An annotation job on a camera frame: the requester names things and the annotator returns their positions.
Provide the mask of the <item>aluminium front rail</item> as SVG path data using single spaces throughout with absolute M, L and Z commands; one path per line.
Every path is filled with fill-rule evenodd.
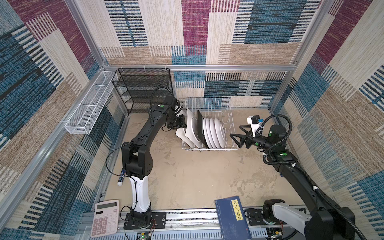
M 155 229 L 151 240 L 222 240 L 221 228 L 215 208 L 211 209 L 184 209 L 160 210 L 166 212 L 167 219 L 164 229 Z M 85 213 L 75 235 L 75 240 L 139 240 L 150 230 L 124 230 L 124 221 L 119 219 L 116 234 L 91 239 L 92 220 L 94 213 Z M 305 237 L 294 228 L 283 222 L 280 226 L 250 226 L 252 240 L 305 240 Z M 273 237 L 276 232 L 281 237 Z

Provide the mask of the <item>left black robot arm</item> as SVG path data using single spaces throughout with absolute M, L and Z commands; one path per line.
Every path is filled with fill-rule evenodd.
M 131 182 L 133 205 L 127 216 L 128 221 L 143 227 L 152 221 L 152 204 L 149 198 L 148 178 L 154 167 L 150 153 L 153 140 L 159 130 L 167 125 L 169 130 L 182 128 L 183 116 L 178 116 L 180 103 L 173 96 L 166 96 L 161 103 L 148 108 L 148 120 L 139 133 L 129 142 L 124 142 L 122 151 L 122 166 Z

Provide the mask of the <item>black square plate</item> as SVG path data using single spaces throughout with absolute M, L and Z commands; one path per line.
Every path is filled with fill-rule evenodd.
M 204 117 L 199 110 L 197 110 L 197 114 L 198 114 L 198 129 L 197 129 L 198 139 L 203 143 L 203 146 L 205 149 L 210 149 L 204 134 Z

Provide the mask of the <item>pink calculator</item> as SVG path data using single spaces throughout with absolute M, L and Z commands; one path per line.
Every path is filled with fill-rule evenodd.
M 109 200 L 95 204 L 91 239 L 116 234 L 119 221 L 119 201 Z

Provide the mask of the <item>black mesh shelf rack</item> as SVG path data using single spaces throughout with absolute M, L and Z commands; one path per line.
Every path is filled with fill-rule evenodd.
M 174 94 L 168 68 L 119 68 L 112 83 L 128 113 L 144 113 L 151 104 Z

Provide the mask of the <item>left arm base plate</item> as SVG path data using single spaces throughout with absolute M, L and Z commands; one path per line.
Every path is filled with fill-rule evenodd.
M 153 226 L 155 229 L 164 229 L 166 219 L 166 212 L 132 212 L 127 214 L 125 218 L 124 230 L 149 230 Z

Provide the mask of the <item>white square plate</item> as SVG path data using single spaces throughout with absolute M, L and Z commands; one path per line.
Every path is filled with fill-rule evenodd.
M 191 140 L 198 149 L 201 149 L 203 147 L 203 143 L 199 140 L 197 136 L 198 120 L 195 117 L 194 113 L 189 109 L 187 109 L 187 117 L 187 130 L 185 136 L 189 140 Z
M 178 117 L 181 115 L 184 116 L 185 123 L 187 123 L 187 114 L 184 112 L 184 110 L 181 110 L 181 112 L 178 114 Z M 176 136 L 179 137 L 186 145 L 188 145 L 191 149 L 195 147 L 195 144 L 185 136 L 186 134 L 186 127 L 182 127 L 180 129 L 176 130 Z

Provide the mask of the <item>white round plate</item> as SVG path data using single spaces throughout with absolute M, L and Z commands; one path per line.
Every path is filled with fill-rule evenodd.
M 220 149 L 221 145 L 216 132 L 215 120 L 213 118 L 210 119 L 210 131 L 211 131 L 211 136 L 212 136 L 215 148 Z
M 227 142 L 224 128 L 221 122 L 219 121 L 219 119 L 215 118 L 214 122 L 215 122 L 216 134 L 219 141 L 219 145 L 222 149 L 224 149 L 226 147 L 226 142 Z
M 217 149 L 219 144 L 217 144 L 217 138 L 215 137 L 216 130 L 215 130 L 215 122 L 212 118 L 209 118 L 207 120 L 208 125 L 209 125 L 209 130 L 210 130 L 210 141 L 214 149 Z
M 206 118 L 203 119 L 203 131 L 204 131 L 204 136 L 205 136 L 205 140 L 206 140 L 206 143 L 207 143 L 207 146 L 208 146 L 208 149 L 212 149 L 212 145 L 211 145 L 211 142 L 209 140 L 209 137 L 208 137 L 208 131 L 207 131 L 207 127 L 206 127 Z

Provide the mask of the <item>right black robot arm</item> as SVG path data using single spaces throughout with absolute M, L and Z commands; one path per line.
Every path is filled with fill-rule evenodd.
M 281 220 L 305 236 L 307 240 L 353 240 L 355 239 L 355 215 L 347 207 L 341 208 L 324 193 L 302 168 L 297 158 L 286 149 L 286 139 L 292 129 L 273 125 L 267 136 L 246 131 L 244 134 L 231 134 L 239 148 L 260 147 L 265 164 L 273 166 L 290 183 L 303 200 L 309 214 L 296 209 L 290 210 L 282 202 L 273 203 L 271 215 Z

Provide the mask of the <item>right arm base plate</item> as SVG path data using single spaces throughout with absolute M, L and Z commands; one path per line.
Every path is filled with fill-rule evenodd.
M 280 221 L 276 221 L 273 223 L 267 223 L 264 221 L 262 215 L 262 209 L 260 208 L 247 208 L 244 210 L 245 217 L 250 226 L 280 226 Z

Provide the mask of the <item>blue book yellow label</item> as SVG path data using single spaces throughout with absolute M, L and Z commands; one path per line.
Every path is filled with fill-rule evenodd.
M 251 240 L 239 196 L 215 200 L 223 240 Z

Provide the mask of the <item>blue white marker pen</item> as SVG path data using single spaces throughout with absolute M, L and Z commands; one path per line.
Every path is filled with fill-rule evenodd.
M 120 176 L 119 176 L 118 183 L 117 183 L 118 186 L 122 186 L 123 185 L 125 176 L 126 176 L 126 170 L 122 169 L 121 173 L 120 173 Z

